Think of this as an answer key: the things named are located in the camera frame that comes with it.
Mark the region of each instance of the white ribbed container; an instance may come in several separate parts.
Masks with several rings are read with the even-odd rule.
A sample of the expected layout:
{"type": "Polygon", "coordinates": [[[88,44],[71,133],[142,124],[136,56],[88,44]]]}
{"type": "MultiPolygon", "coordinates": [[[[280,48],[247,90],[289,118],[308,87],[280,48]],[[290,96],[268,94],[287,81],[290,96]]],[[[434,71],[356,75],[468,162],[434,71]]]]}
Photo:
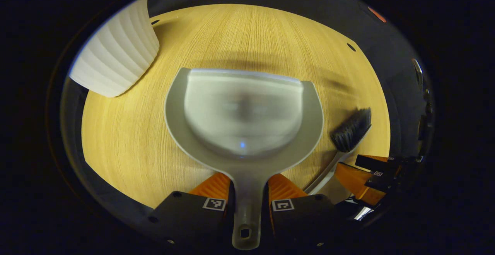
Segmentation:
{"type": "Polygon", "coordinates": [[[93,34],[74,61],[69,77],[91,91],[113,98],[143,75],[158,50],[147,0],[136,0],[93,34]]]}

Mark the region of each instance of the brush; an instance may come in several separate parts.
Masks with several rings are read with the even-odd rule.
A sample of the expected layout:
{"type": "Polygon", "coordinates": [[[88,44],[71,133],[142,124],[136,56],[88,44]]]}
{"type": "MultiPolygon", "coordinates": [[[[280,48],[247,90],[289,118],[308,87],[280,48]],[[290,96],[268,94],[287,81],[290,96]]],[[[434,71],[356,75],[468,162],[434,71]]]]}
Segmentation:
{"type": "Polygon", "coordinates": [[[332,162],[305,190],[309,195],[314,195],[334,176],[337,162],[343,162],[359,146],[362,139],[371,128],[371,108],[359,109],[330,135],[337,153],[332,162]]]}

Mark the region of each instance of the dustpan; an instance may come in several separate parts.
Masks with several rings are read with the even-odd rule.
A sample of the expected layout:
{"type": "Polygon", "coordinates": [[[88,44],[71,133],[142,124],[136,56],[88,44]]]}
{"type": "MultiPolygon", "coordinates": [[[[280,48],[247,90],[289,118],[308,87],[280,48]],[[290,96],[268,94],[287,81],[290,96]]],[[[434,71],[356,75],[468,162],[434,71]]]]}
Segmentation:
{"type": "MultiPolygon", "coordinates": [[[[223,110],[242,110],[242,107],[235,107],[233,103],[221,103],[225,106],[223,110]]],[[[249,105],[256,110],[263,105],[249,105]]],[[[218,104],[211,109],[218,109],[218,104]]],[[[232,244],[240,250],[251,250],[258,247],[260,241],[260,216],[263,188],[267,180],[274,174],[297,165],[302,162],[318,144],[323,132],[323,109],[320,98],[312,82],[299,81],[289,77],[279,75],[269,75],[263,73],[245,72],[240,70],[191,70],[181,68],[172,82],[165,101],[166,125],[170,135],[177,145],[191,158],[213,170],[226,174],[234,183],[236,192],[234,232],[232,244]],[[197,75],[213,78],[216,76],[216,86],[200,87],[197,82],[197,75]],[[215,94],[220,86],[229,84],[229,80],[235,80],[242,84],[240,79],[249,79],[252,86],[236,86],[232,95],[250,94],[242,88],[253,89],[254,84],[265,84],[254,91],[257,94],[269,97],[273,100],[274,95],[288,95],[290,99],[277,98],[270,101],[269,106],[275,105],[277,121],[285,124],[272,128],[272,133],[267,136],[260,135],[253,128],[257,124],[253,121],[259,120],[256,112],[249,112],[250,119],[246,121],[252,124],[252,128],[242,129],[239,124],[233,125],[232,132],[220,130],[228,125],[229,121],[214,121],[212,115],[222,114],[219,111],[209,111],[208,107],[197,107],[205,101],[212,101],[205,98],[205,95],[215,94]],[[191,101],[191,94],[194,93],[200,101],[191,101]]],[[[274,126],[269,122],[264,122],[266,127],[274,126]]]]}

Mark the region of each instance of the wood grain surface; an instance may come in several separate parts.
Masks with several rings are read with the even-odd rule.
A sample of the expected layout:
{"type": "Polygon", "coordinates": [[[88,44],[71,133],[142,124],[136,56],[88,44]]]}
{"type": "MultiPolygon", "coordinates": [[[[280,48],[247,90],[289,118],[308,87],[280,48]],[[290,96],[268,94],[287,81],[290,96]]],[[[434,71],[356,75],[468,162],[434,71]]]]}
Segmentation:
{"type": "MultiPolygon", "coordinates": [[[[164,101],[181,67],[254,70],[314,82],[325,115],[323,136],[306,160],[283,172],[301,188],[332,160],[336,149],[329,134],[356,108],[372,111],[372,129],[357,153],[389,155],[382,88],[359,46],[341,33],[299,15],[249,5],[197,6],[150,18],[155,20],[160,49],[154,63],[116,98],[90,91],[82,119],[85,160],[132,199],[155,208],[173,190],[187,192],[213,174],[182,152],[166,128],[164,101]]],[[[348,197],[338,182],[321,192],[334,202],[348,197]]]]}

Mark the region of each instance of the dustpan handle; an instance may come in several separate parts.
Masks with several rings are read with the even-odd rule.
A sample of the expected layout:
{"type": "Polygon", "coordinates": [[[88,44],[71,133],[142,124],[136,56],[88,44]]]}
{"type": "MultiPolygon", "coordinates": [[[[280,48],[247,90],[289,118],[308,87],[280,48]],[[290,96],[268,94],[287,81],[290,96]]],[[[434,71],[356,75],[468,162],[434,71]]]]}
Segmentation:
{"type": "Polygon", "coordinates": [[[236,210],[232,245],[239,250],[251,250],[259,246],[261,237],[261,205],[263,189],[268,178],[234,178],[236,210]]]}

